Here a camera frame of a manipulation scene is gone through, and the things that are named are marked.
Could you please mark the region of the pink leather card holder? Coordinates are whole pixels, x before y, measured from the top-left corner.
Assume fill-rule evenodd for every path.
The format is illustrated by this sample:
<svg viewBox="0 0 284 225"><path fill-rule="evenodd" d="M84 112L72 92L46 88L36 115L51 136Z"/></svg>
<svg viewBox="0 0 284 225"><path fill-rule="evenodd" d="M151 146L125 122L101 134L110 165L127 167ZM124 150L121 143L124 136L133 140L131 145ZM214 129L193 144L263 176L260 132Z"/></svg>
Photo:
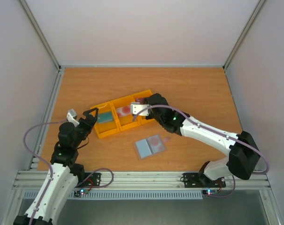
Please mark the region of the pink leather card holder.
<svg viewBox="0 0 284 225"><path fill-rule="evenodd" d="M169 140L170 137L162 137L160 134L157 134L135 141L133 147L138 158L145 159L164 152L167 149L166 143Z"/></svg>

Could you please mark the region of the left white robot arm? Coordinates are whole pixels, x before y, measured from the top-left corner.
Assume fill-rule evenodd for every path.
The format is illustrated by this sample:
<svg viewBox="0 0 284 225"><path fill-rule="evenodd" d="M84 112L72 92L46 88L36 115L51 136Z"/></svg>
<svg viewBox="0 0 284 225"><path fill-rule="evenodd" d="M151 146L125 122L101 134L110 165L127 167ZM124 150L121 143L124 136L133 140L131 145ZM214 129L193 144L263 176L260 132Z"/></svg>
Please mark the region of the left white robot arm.
<svg viewBox="0 0 284 225"><path fill-rule="evenodd" d="M50 162L35 155L48 166L48 173L36 198L22 216L16 216L15 225L55 225L66 200L75 187L85 184L84 166L76 163L78 149L86 140L98 119L98 108L83 112L77 119L71 109L60 121L58 142Z"/></svg>

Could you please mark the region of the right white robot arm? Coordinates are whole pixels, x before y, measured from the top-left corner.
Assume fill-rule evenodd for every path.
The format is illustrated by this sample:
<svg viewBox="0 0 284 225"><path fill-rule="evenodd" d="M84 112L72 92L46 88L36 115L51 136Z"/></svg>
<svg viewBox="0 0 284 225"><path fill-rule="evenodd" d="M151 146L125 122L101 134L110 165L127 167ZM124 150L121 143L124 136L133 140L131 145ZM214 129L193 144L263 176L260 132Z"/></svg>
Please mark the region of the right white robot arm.
<svg viewBox="0 0 284 225"><path fill-rule="evenodd" d="M167 132L185 136L207 144L225 155L217 161L207 161L198 172L196 181L203 187L225 176L248 180L260 159L257 145L246 131L227 132L205 124L187 113L180 113L168 105L159 93L146 97L147 119L155 119Z"/></svg>

